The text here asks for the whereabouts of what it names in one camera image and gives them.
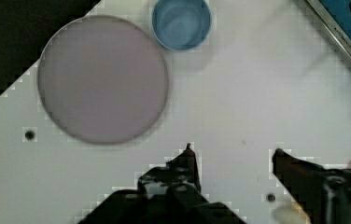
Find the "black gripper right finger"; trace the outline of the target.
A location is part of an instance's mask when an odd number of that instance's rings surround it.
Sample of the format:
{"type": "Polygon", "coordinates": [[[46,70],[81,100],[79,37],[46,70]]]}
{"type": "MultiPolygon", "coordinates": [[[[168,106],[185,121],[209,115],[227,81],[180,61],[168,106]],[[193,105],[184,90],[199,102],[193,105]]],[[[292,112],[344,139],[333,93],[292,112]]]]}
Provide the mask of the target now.
{"type": "Polygon", "coordinates": [[[351,169],[326,169],[278,148],[273,174],[312,224],[351,224],[351,169]]]}

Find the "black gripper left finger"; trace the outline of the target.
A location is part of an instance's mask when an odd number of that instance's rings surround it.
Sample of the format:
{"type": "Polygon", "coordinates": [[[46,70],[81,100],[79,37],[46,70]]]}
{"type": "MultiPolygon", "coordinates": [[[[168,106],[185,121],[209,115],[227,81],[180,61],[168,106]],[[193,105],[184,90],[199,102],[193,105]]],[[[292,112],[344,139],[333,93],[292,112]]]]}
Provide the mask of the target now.
{"type": "Polygon", "coordinates": [[[78,224],[246,224],[224,203],[201,193],[196,154],[190,147],[163,167],[138,178],[136,189],[121,189],[78,224]]]}

